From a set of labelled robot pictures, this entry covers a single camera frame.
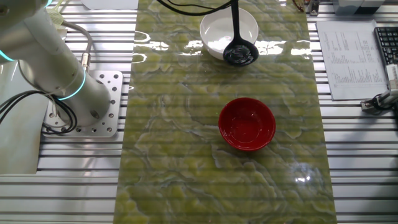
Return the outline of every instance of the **white bowl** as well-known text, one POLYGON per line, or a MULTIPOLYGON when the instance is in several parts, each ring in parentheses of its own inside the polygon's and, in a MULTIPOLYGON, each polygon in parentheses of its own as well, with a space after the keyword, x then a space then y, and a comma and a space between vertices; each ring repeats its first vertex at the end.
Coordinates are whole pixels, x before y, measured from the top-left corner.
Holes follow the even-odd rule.
MULTIPOLYGON (((246 10, 239 8, 239 29, 241 37, 255 43, 259 35, 259 26, 255 18, 246 10)), ((200 24, 200 37, 209 53, 223 59, 225 47, 234 37, 231 8, 206 15, 200 24)))

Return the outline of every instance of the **green marble surface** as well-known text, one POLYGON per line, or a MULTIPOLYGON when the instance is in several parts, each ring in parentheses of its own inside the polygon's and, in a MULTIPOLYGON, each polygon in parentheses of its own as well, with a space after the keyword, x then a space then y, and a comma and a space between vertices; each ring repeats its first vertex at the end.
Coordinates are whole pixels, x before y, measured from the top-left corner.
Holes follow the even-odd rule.
POLYGON ((260 28, 260 57, 244 68, 202 47, 202 17, 139 1, 115 224, 336 223, 305 14, 290 1, 239 6, 260 28), (224 105, 244 96, 277 123, 250 153, 217 127, 224 105))

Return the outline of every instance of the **blue led ring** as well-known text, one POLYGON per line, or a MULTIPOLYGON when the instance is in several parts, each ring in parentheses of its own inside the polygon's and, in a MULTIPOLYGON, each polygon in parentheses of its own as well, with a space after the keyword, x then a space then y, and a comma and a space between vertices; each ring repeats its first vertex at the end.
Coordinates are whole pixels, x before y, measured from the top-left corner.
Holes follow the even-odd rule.
POLYGON ((45 7, 49 6, 51 3, 52 3, 52 0, 49 0, 49 1, 47 2, 47 5, 46 5, 45 7))
POLYGON ((86 82, 86 70, 85 70, 85 69, 83 69, 83 70, 85 71, 85 76, 83 77, 83 82, 81 83, 79 89, 77 89, 76 92, 74 92, 72 95, 67 96, 67 97, 65 97, 65 98, 59 98, 58 100, 60 100, 60 101, 62 101, 62 100, 67 100, 67 99, 69 99, 69 98, 75 96, 75 95, 83 88, 83 86, 85 85, 85 82, 86 82))
POLYGON ((1 50, 0 50, 0 55, 1 55, 2 57, 4 57, 6 60, 10 61, 10 62, 13 62, 13 61, 14 61, 14 59, 8 57, 8 56, 7 56, 3 51, 1 51, 1 50))

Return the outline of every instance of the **paper sheet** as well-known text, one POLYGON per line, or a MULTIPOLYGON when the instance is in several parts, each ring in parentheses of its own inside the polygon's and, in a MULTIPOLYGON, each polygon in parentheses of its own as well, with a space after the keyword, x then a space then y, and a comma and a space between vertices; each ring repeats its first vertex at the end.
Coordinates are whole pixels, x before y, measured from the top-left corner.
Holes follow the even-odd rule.
POLYGON ((317 27, 334 100, 368 99, 387 90, 375 21, 320 21, 317 27))
MULTIPOLYGON (((33 90, 23 79, 17 62, 0 65, 0 103, 33 90)), ((35 174, 40 131, 49 101, 29 96, 18 103, 0 125, 0 174, 35 174)))

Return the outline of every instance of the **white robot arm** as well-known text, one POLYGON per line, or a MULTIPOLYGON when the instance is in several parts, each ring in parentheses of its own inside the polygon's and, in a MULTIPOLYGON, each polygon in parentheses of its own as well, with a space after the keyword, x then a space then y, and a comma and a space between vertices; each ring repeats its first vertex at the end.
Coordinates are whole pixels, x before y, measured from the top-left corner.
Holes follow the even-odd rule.
POLYGON ((109 92, 60 38, 44 9, 50 2, 0 0, 0 63, 18 60, 33 87, 53 93, 75 112, 79 126, 89 126, 106 114, 109 92))

